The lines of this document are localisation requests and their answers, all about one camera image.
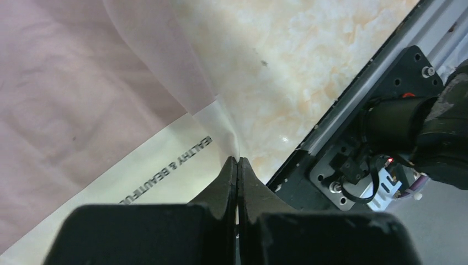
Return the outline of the pink underwear cream waistband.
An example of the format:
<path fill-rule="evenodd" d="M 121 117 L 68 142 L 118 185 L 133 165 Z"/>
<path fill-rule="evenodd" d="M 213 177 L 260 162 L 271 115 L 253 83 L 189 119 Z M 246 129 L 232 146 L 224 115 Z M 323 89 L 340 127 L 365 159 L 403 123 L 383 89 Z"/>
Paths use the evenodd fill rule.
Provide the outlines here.
<path fill-rule="evenodd" d="M 41 264 L 81 204 L 148 201 L 189 118 L 189 150 L 238 156 L 170 1 L 2 1 L 1 263 Z"/>

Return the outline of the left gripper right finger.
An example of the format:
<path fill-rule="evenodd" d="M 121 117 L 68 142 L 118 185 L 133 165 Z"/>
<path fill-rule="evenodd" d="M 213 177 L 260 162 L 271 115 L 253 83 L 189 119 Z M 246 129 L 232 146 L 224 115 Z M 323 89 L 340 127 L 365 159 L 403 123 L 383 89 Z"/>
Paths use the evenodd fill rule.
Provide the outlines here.
<path fill-rule="evenodd" d="M 296 209 L 257 178 L 245 157 L 238 161 L 237 189 L 241 264 L 267 264 L 274 239 L 263 216 L 295 213 Z"/>

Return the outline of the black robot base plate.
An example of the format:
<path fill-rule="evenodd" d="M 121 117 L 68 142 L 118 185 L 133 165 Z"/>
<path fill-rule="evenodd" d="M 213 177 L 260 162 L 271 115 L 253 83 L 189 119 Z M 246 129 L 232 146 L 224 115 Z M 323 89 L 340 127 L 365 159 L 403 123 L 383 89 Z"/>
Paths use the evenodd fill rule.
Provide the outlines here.
<path fill-rule="evenodd" d="M 467 61 L 467 2 L 419 1 L 267 186 L 303 209 L 385 209 L 414 196 L 426 173 L 376 154 L 363 117 L 383 100 L 437 97 Z"/>

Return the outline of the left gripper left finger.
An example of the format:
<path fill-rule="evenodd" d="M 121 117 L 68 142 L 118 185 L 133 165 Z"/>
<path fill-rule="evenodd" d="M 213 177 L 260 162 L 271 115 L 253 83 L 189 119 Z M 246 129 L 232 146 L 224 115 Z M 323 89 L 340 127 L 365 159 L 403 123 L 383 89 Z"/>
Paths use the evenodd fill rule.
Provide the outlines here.
<path fill-rule="evenodd" d="M 190 202 L 206 209 L 201 264 L 235 264 L 236 159 L 228 157 L 218 176 Z"/>

